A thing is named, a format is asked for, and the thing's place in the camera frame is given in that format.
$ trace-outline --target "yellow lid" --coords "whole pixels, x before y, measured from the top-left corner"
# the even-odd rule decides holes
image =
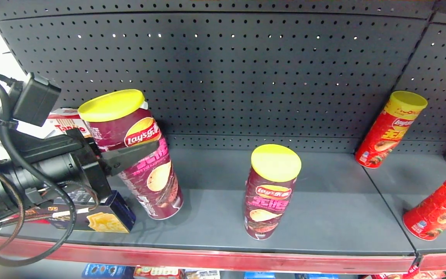
[[[262,145],[251,155],[254,171],[264,179],[287,182],[299,175],[302,162],[297,153],[281,145]]]
[[[428,105],[424,97],[408,91],[393,92],[390,101],[396,103],[404,111],[421,111]]]
[[[139,90],[120,90],[83,103],[78,114],[87,122],[111,121],[133,113],[144,100]]]

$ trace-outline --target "metal shelf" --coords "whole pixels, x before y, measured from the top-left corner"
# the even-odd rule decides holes
[[[173,148],[170,154],[185,197],[185,204],[177,215],[165,221],[149,219],[122,182],[113,178],[111,185],[124,194],[137,215],[133,231],[130,234],[75,231],[68,242],[81,244],[73,246],[76,249],[82,245],[98,245],[98,250],[107,248],[104,246],[182,249],[181,253],[191,255],[211,250],[264,260],[266,255],[282,260],[290,256],[306,257],[317,262],[299,265],[297,271],[351,274],[376,270],[403,272],[414,259],[410,242],[350,154],[299,153],[303,167],[296,191],[278,229],[267,241],[253,240],[243,229],[242,205],[250,151]],[[12,228],[5,228],[0,235],[9,236],[11,231]],[[26,224],[20,237],[55,242],[62,233],[50,225]],[[82,261],[94,262],[93,257],[101,257],[99,254],[89,252],[92,258]],[[66,257],[70,257],[69,253],[60,259]],[[184,266],[202,267],[198,263],[201,261]],[[294,270],[282,265],[272,269]],[[257,270],[270,269],[266,265],[254,266]],[[225,269],[214,265],[203,267]],[[246,270],[239,269],[235,263],[233,269]]]

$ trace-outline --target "wire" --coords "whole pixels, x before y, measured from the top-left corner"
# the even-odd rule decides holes
[[[76,181],[64,181],[64,182],[60,182],[60,185],[64,184],[65,186],[67,184],[75,184],[78,185],[79,187],[83,188],[89,195],[91,195],[92,199],[94,200],[94,205],[92,207],[90,207],[88,210],[89,212],[91,212],[92,210],[95,210],[98,206],[99,206],[99,198],[98,198],[98,194],[97,192],[92,189],[92,187],[90,187],[89,185],[86,185],[82,182],[76,182]],[[32,216],[27,216],[25,217],[24,222],[30,222],[30,221],[36,221],[36,220],[43,220],[43,219],[49,219],[52,218],[53,215],[52,214],[36,214],[36,215],[32,215]],[[20,222],[21,218],[16,217],[16,218],[12,218],[10,220],[6,220],[6,221],[2,221],[0,222],[0,228],[3,228],[5,226],[10,226],[13,225],[17,222]],[[14,238],[16,238],[16,234],[13,233],[2,245],[0,245],[0,250],[4,249],[5,247],[7,247],[13,240]]]
[[[10,108],[9,96],[5,91],[5,89],[1,86],[1,84],[0,84],[0,100],[1,100],[0,120],[2,121],[12,120],[12,113],[10,113],[11,108]],[[54,190],[63,199],[65,204],[69,207],[70,211],[70,222],[67,227],[67,230],[65,231],[62,238],[60,238],[60,240],[58,240],[55,243],[55,245],[53,245],[53,247],[48,249],[46,252],[32,258],[26,258],[25,260],[9,260],[7,258],[3,258],[2,256],[0,256],[0,265],[5,265],[8,267],[19,267],[22,265],[30,265],[32,263],[42,260],[43,258],[46,258],[50,254],[55,252],[57,249],[59,249],[59,247],[64,242],[66,242],[66,240],[71,235],[73,228],[75,227],[75,223],[77,220],[77,212],[75,210],[75,205],[73,201],[63,189],[61,189],[57,184],[55,184],[55,182],[46,177],[38,169],[36,169],[31,164],[29,164],[25,159],[23,159],[23,157],[20,155],[18,150],[13,145],[13,142],[11,141],[8,127],[0,126],[0,140],[3,146],[5,147],[6,151],[8,152],[10,158],[13,161],[19,163],[24,169],[26,169],[30,174],[32,174],[32,176],[34,176],[35,178],[43,182],[46,186]]]
[[[19,213],[19,218],[18,218],[18,221],[16,224],[16,228],[14,229],[11,236],[0,246],[0,250],[1,250],[5,246],[7,246],[10,242],[12,242],[16,238],[18,233],[20,233],[20,230],[22,229],[23,222],[25,219],[25,210],[24,210],[23,201],[20,196],[20,193],[17,192],[16,187],[14,186],[13,182],[11,182],[1,172],[0,172],[0,180],[3,183],[3,185],[5,185],[7,187],[7,189],[11,192],[11,194],[14,196],[14,198],[16,200],[16,204],[18,205],[18,213]]]
[[[76,181],[65,181],[65,182],[60,182],[59,184],[76,184],[76,185],[82,187],[87,193],[89,193],[89,195],[91,195],[92,199],[94,200],[94,206],[89,208],[89,212],[91,212],[92,210],[95,210],[99,206],[99,198],[98,198],[97,192],[94,189],[92,189],[92,187],[90,187],[86,184],[80,183],[80,182],[76,182]],[[25,217],[25,222],[49,219],[52,217],[53,217],[52,214],[35,214],[35,215],[30,215],[30,216],[27,215]],[[9,220],[5,220],[5,221],[1,221],[0,228],[13,225],[17,222],[17,220],[18,220],[18,217],[15,217],[15,218],[12,218]]]

